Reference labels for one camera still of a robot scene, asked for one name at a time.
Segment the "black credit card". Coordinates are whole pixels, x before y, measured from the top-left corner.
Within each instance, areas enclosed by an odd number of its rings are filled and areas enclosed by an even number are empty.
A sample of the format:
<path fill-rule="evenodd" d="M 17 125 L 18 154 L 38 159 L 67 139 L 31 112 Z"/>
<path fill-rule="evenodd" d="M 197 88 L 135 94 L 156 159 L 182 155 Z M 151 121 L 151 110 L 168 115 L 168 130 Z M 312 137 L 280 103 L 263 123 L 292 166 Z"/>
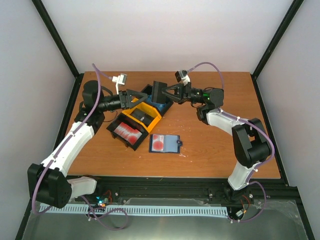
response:
<path fill-rule="evenodd" d="M 161 81 L 154 81 L 151 92 L 151 102 L 156 104 L 165 105 L 167 97 L 162 93 L 162 89 L 168 86 L 167 83 Z"/>

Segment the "red white credit card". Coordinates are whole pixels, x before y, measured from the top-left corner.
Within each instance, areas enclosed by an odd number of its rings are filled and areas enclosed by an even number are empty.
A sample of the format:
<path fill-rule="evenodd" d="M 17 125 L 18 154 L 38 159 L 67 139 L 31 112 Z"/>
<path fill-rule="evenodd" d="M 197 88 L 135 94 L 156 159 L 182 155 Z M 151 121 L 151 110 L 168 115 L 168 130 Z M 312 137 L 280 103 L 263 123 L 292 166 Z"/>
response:
<path fill-rule="evenodd" d="M 163 152 L 165 146 L 165 136 L 162 134 L 153 134 L 151 150 L 153 152 Z"/>

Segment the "blue leather card holder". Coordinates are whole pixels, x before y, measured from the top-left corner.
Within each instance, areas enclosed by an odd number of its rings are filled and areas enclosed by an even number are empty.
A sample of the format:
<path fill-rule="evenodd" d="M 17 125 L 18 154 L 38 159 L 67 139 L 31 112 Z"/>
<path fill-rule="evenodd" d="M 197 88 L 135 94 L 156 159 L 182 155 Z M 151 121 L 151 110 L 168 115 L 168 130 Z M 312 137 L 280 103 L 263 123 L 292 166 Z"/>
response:
<path fill-rule="evenodd" d="M 172 134 L 162 134 L 164 135 L 164 150 L 162 152 L 152 151 L 152 137 L 153 135 L 160 135 L 160 134 L 151 134 L 149 138 L 149 153 L 172 153 L 172 154 L 179 154 L 180 149 L 183 146 L 183 142 L 179 135 L 172 135 Z"/>

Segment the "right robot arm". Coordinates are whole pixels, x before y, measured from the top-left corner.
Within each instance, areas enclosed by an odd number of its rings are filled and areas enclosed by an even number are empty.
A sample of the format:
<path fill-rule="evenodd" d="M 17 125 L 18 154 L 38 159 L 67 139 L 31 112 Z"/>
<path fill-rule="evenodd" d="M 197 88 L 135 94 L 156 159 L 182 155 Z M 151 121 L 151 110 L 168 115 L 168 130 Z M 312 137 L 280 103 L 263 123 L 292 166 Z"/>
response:
<path fill-rule="evenodd" d="M 161 92 L 178 104 L 198 104 L 196 113 L 201 122 L 232 136 L 236 165 L 227 181 L 234 191 L 248 186 L 253 173 L 274 157 L 275 146 L 258 118 L 246 119 L 222 109 L 223 89 L 178 83 L 162 88 Z"/>

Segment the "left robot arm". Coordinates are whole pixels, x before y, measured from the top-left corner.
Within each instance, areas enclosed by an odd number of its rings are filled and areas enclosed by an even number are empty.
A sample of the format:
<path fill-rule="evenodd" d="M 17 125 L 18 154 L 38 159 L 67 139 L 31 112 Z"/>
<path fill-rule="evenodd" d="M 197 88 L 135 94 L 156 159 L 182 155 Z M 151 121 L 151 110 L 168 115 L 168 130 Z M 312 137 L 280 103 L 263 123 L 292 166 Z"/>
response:
<path fill-rule="evenodd" d="M 148 98 L 144 92 L 127 89 L 118 94 L 104 96 L 101 82 L 90 80 L 83 86 L 83 106 L 69 132 L 60 144 L 40 164 L 31 164 L 27 170 L 31 209 L 41 214 L 36 203 L 49 208 L 63 208 L 70 200 L 87 195 L 92 201 L 103 198 L 104 188 L 92 177 L 67 179 L 69 169 L 82 148 L 100 129 L 105 112 L 127 110 Z"/>

